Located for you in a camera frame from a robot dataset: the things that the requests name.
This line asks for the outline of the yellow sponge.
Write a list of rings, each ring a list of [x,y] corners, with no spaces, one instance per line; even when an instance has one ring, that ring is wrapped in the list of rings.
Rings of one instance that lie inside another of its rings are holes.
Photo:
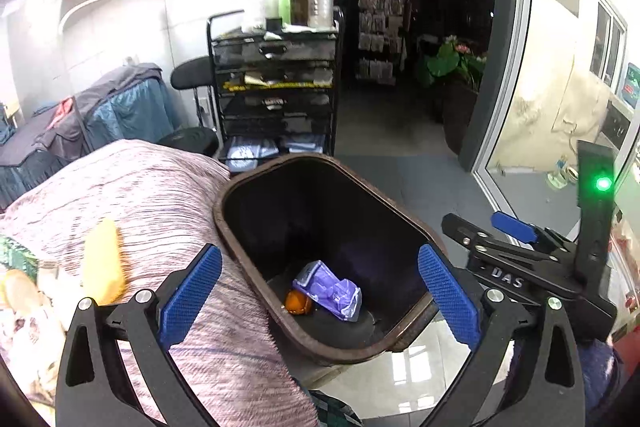
[[[99,306],[116,303],[125,290],[120,240],[115,222],[104,219],[85,238],[82,286]]]

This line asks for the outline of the purple plastic bag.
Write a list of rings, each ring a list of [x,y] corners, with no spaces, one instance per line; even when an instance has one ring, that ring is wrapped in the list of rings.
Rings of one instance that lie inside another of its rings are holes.
[[[352,281],[339,279],[322,261],[309,262],[293,287],[343,322],[357,322],[362,305],[361,289]]]

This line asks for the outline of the orange fruit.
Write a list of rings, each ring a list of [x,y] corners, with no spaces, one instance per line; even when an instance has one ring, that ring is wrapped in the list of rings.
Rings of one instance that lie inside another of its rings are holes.
[[[314,309],[314,302],[306,294],[291,289],[285,297],[285,310],[292,315],[308,315]]]

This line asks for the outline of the dark brown trash bin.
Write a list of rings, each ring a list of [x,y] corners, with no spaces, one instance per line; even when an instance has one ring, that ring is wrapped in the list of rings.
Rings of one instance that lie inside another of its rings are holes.
[[[437,233],[357,173],[320,154],[270,160],[234,176],[213,208],[218,235],[293,349],[320,365],[349,365],[408,348],[436,317],[418,271]],[[296,317],[286,292],[305,265],[324,262],[362,291],[348,323],[321,307]]]

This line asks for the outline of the green patterned package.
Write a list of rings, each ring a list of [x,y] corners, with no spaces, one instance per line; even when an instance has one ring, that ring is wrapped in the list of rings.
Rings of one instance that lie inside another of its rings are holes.
[[[0,239],[1,264],[11,270],[25,273],[32,281],[37,280],[39,261],[24,245],[8,236]]]

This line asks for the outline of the potted green plant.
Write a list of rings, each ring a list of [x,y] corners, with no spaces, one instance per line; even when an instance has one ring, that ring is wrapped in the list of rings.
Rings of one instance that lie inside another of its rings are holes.
[[[451,35],[444,39],[434,56],[427,57],[427,82],[456,74],[470,89],[478,92],[486,63],[485,54],[476,54],[467,43]]]

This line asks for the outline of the purple striped bed cover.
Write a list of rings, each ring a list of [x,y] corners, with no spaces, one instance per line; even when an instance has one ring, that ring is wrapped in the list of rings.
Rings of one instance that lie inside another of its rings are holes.
[[[17,199],[1,233],[80,277],[84,243],[101,221],[115,223],[127,297],[155,289],[201,248],[221,240],[215,199],[229,173],[219,161],[140,140],[119,140],[63,168]],[[292,380],[265,308],[238,266],[221,277],[171,358],[221,426],[314,426],[311,399]]]

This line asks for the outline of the black mesh drawer cart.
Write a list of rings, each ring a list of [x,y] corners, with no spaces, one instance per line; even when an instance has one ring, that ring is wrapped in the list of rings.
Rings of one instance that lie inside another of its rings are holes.
[[[333,155],[342,10],[333,10],[328,28],[238,26],[216,34],[217,22],[243,14],[235,10],[207,19],[219,161],[239,176],[288,154]]]

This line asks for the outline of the blue covered massage bed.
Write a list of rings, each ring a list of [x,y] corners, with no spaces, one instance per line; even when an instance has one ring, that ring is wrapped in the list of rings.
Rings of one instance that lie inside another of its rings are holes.
[[[20,127],[1,121],[1,208],[98,148],[122,139],[156,143],[179,128],[160,66],[120,66]]]

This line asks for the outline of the clear plastic bottle red cap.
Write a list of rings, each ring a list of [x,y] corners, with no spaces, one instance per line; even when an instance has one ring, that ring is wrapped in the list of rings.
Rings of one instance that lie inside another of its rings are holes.
[[[333,0],[309,0],[309,25],[328,29],[333,24]]]

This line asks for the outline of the dark brown glass bottle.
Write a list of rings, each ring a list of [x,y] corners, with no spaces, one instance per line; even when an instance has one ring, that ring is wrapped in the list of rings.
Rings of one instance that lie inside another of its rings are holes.
[[[307,26],[309,18],[309,0],[290,0],[291,24]]]

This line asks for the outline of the black round stool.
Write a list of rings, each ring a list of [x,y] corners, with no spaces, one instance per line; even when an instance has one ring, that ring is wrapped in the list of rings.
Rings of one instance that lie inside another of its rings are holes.
[[[170,84],[177,91],[191,91],[195,108],[195,115],[198,118],[196,126],[185,127],[172,132],[158,141],[158,144],[183,150],[183,152],[200,154],[213,158],[220,147],[217,130],[215,127],[208,127],[205,124],[204,107],[198,96],[198,89],[207,90],[207,107],[209,116],[212,117],[212,124],[215,124],[214,114],[214,75],[210,68],[208,56],[192,58],[178,65],[170,76]]]

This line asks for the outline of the white floor lamp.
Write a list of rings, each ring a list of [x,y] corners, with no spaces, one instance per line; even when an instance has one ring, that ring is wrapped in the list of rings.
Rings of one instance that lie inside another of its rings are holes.
[[[86,0],[86,1],[80,2],[78,5],[75,5],[73,8],[68,10],[62,16],[60,21],[58,22],[58,49],[60,50],[60,55],[61,55],[61,58],[62,58],[63,78],[67,81],[67,83],[70,86],[70,88],[73,88],[73,83],[72,83],[72,78],[70,78],[70,68],[67,65],[67,60],[66,60],[66,55],[65,55],[65,50],[64,50],[64,28],[65,28],[67,22],[76,13],[80,12],[81,10],[83,10],[85,8],[88,8],[88,6],[91,6],[91,5],[94,5],[94,4],[97,4],[97,3],[101,3],[101,2],[105,2],[105,1],[111,1],[111,0]],[[135,58],[133,58],[132,56],[126,56],[126,64],[127,65],[137,65],[138,61]],[[75,114],[76,118],[79,120],[81,135],[85,139],[85,141],[87,142],[89,150],[93,150],[92,144],[91,144],[90,140],[87,138],[87,135],[86,135],[86,129],[84,127],[84,122],[82,121],[81,113],[79,112],[79,109],[78,109],[78,103],[76,101],[76,96],[75,96],[74,92],[72,92],[72,95],[70,96],[70,99],[73,102],[73,106],[72,106],[73,112],[72,113]]]

